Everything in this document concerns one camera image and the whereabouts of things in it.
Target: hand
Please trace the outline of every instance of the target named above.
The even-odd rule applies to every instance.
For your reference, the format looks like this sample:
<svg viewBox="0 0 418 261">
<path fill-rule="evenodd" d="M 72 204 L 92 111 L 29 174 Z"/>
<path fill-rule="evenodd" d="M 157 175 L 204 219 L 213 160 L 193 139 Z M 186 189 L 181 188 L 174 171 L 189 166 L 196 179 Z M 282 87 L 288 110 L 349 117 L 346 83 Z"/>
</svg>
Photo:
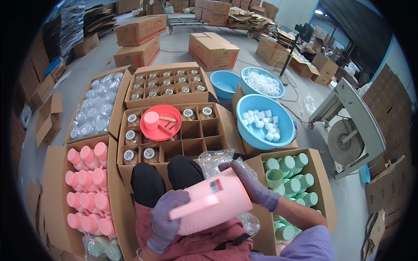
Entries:
<svg viewBox="0 0 418 261">
<path fill-rule="evenodd" d="M 173 241 L 180 228 L 180 220 L 169 220 L 168 212 L 189 201 L 189 193 L 184 190 L 170 190 L 158 200 L 151 210 L 153 234 L 148 239 L 148 248 L 151 251 L 162 254 Z"/>
<path fill-rule="evenodd" d="M 274 193 L 272 190 L 267 189 L 263 184 L 258 181 L 253 175 L 246 171 L 238 162 L 235 160 L 227 163 L 222 163 L 218 166 L 220 171 L 224 171 L 231 167 L 232 170 L 237 174 L 244 185 L 245 190 L 250 197 L 251 202 L 259 204 L 262 207 L 273 212 L 277 208 L 280 194 Z"/>
</svg>

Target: worker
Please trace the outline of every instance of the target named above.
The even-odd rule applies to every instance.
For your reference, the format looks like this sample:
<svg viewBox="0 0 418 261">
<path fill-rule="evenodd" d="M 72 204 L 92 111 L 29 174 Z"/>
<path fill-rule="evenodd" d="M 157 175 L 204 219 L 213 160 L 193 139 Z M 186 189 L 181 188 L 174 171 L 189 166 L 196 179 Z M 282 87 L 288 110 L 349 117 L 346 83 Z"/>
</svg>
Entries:
<svg viewBox="0 0 418 261">
<path fill-rule="evenodd" d="M 168 213 L 190 201 L 184 188 L 204 180 L 202 169 L 196 162 L 178 155 L 167 166 L 168 178 L 175 190 L 166 192 L 164 179 L 153 165 L 142 162 L 132 171 L 130 183 L 135 198 L 136 235 L 140 245 L 135 260 L 334 260 L 327 222 L 321 213 L 267 189 L 236 161 L 222 163 L 219 170 L 229 167 L 237 174 L 253 203 L 281 215 L 303 230 L 280 256 L 254 252 L 252 239 L 238 218 L 188 236 L 177 235 L 180 220 L 169 220 Z"/>
<path fill-rule="evenodd" d="M 321 48 L 324 42 L 321 38 L 316 38 L 310 41 L 306 47 L 302 48 L 301 55 L 303 55 L 308 61 L 312 62 L 317 53 L 321 52 Z"/>
</svg>

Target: purple sleeve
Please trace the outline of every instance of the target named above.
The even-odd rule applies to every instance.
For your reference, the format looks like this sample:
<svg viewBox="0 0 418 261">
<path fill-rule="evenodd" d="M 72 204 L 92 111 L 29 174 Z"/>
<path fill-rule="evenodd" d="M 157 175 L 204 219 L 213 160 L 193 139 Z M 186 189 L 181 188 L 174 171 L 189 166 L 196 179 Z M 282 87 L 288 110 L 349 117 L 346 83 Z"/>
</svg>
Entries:
<svg viewBox="0 0 418 261">
<path fill-rule="evenodd" d="M 334 250 L 328 229 L 314 226 L 300 233 L 287 245 L 280 256 L 263 256 L 250 253 L 253 261 L 333 261 Z"/>
</svg>

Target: jar lid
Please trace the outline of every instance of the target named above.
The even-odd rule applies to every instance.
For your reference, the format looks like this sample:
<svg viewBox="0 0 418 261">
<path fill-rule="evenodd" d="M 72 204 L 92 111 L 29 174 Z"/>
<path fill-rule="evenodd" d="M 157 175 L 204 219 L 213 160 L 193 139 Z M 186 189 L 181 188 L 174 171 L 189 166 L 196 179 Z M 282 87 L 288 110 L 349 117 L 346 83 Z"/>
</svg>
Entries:
<svg viewBox="0 0 418 261">
<path fill-rule="evenodd" d="M 210 116 L 210 115 L 212 115 L 212 109 L 209 108 L 209 107 L 204 107 L 203 110 L 202 110 L 202 113 L 205 114 L 206 116 Z"/>
<path fill-rule="evenodd" d="M 137 117 L 135 114 L 131 114 L 128 116 L 128 122 L 129 123 L 134 123 L 136 121 Z"/>
<path fill-rule="evenodd" d="M 184 115 L 185 117 L 192 117 L 192 116 L 193 116 L 193 111 L 192 111 L 191 109 L 185 109 L 185 110 L 183 111 L 183 115 Z"/>
<path fill-rule="evenodd" d="M 144 158 L 147 160 L 153 159 L 155 156 L 155 151 L 152 148 L 147 148 L 144 150 Z"/>
<path fill-rule="evenodd" d="M 123 158 L 127 161 L 133 160 L 134 153 L 132 150 L 127 150 L 123 153 Z"/>
<path fill-rule="evenodd" d="M 128 130 L 125 134 L 125 138 L 127 140 L 133 140 L 135 138 L 135 131 L 133 130 Z"/>
</svg>

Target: blue plastic basin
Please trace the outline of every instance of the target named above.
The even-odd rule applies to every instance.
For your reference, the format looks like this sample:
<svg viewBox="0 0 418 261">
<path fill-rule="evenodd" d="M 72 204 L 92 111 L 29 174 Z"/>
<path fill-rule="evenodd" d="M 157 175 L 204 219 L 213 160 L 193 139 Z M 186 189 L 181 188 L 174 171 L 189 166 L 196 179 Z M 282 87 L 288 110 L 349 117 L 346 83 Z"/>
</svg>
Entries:
<svg viewBox="0 0 418 261">
<path fill-rule="evenodd" d="M 256 91 L 255 89 L 253 89 L 251 86 L 249 86 L 245 81 L 244 81 L 244 77 L 243 75 L 247 73 L 248 70 L 253 70 L 253 69 L 257 69 L 259 74 L 267 74 L 269 77 L 276 79 L 279 81 L 279 89 L 280 89 L 280 95 L 279 96 L 270 96 L 270 95 L 266 95 L 264 93 L 261 93 L 259 91 Z M 266 97 L 272 98 L 274 100 L 277 99 L 281 99 L 283 98 L 283 96 L 285 96 L 285 87 L 283 86 L 283 83 L 277 79 L 276 76 L 272 75 L 271 73 L 269 73 L 268 71 L 261 69 L 261 68 L 257 68 L 257 67 L 247 67 L 244 68 L 241 71 L 241 78 L 242 78 L 242 91 L 244 92 L 244 94 L 260 94 L 260 95 L 264 95 Z"/>
<path fill-rule="evenodd" d="M 237 84 L 242 84 L 242 79 L 230 71 L 214 71 L 210 75 L 210 82 L 218 97 L 231 100 L 237 90 Z"/>
<path fill-rule="evenodd" d="M 362 180 L 363 183 L 370 182 L 370 170 L 367 164 L 363 165 L 360 168 L 360 179 Z"/>
<path fill-rule="evenodd" d="M 249 110 L 271 110 L 272 116 L 279 116 L 280 139 L 276 142 L 265 139 L 267 130 L 256 128 L 255 124 L 245 126 L 241 114 Z M 259 150 L 272 150 L 290 144 L 295 137 L 295 126 L 286 109 L 278 102 L 260 94 L 250 94 L 242 97 L 237 103 L 238 131 L 242 138 L 254 148 Z"/>
</svg>

